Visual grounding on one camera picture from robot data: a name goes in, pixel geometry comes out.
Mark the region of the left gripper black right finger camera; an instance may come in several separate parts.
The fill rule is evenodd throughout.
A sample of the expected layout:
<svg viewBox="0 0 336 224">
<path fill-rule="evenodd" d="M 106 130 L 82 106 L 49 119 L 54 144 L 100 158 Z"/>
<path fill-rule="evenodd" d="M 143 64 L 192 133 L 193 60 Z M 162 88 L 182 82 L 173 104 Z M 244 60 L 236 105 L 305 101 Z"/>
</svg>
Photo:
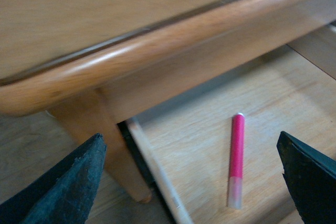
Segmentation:
<svg viewBox="0 0 336 224">
<path fill-rule="evenodd" d="M 304 223 L 335 223 L 335 160 L 282 131 L 283 177 Z"/>
</svg>

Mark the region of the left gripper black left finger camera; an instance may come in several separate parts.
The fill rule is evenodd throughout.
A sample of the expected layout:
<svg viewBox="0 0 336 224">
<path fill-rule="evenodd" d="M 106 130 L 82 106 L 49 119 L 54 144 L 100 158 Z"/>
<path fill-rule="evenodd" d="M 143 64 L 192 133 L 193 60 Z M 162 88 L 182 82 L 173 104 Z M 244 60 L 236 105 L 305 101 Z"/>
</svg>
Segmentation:
<svg viewBox="0 0 336 224">
<path fill-rule="evenodd" d="M 99 133 L 1 204 L 1 223 L 85 223 L 99 188 L 107 146 Z"/>
</svg>

